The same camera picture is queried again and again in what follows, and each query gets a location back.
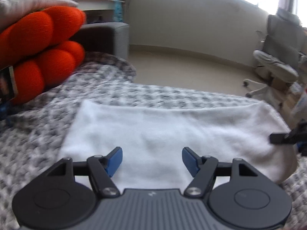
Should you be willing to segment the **white t-shirt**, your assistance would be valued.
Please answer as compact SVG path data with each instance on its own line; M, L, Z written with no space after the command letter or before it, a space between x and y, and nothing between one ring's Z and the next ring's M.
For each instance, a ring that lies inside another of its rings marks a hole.
M119 146L123 160L113 176L126 188L179 188L192 177L182 149L230 163L242 158L279 184L297 168L295 148L273 145L272 133L289 128L265 102L200 109L165 109L82 102L58 157L85 161Z

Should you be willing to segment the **grey checked quilt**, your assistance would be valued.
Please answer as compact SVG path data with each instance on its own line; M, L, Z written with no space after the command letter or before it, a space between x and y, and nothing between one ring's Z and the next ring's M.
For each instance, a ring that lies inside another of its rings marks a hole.
M1 229L19 227L12 211L15 194L60 160L60 148L82 102L165 109L200 109L250 105L255 99L212 92L141 85L136 71L119 57L99 52L59 86L22 106L13 106L1 121ZM306 227L306 158L281 187L292 199L286 229Z

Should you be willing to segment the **grey office chair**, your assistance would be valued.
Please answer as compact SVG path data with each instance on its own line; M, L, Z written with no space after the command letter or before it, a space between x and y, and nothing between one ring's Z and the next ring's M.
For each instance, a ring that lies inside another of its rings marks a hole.
M257 62L256 74L266 82L244 79L243 86L253 84L259 87L246 93L247 98L264 95L267 103L275 108L282 108L284 99L274 98L272 83L277 78L290 87L299 80L300 65L306 57L302 51L306 42L306 30L301 26L297 15L282 8L278 8L276 14L268 15L266 30L266 35L257 31L262 38L262 46L253 52Z

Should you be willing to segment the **orange knotted cushion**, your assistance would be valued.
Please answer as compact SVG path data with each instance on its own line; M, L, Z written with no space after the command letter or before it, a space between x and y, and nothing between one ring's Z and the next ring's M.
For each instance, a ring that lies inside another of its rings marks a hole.
M1 71L12 72L13 92L1 94L14 105L25 104L46 89L63 83L79 67L84 47L71 38L85 24L86 14L75 7L52 6L32 12L1 33Z

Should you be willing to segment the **white desk with shelves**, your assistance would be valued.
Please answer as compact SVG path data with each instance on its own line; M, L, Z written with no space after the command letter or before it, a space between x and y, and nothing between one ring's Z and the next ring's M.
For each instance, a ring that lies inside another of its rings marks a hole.
M122 0L75 0L86 14L86 23L124 22L125 2Z

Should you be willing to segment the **beige pillow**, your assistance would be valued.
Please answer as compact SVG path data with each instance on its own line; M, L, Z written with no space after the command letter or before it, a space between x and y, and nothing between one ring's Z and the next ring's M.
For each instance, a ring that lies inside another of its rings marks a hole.
M52 6L78 7L73 0L1 0L1 31L27 14Z

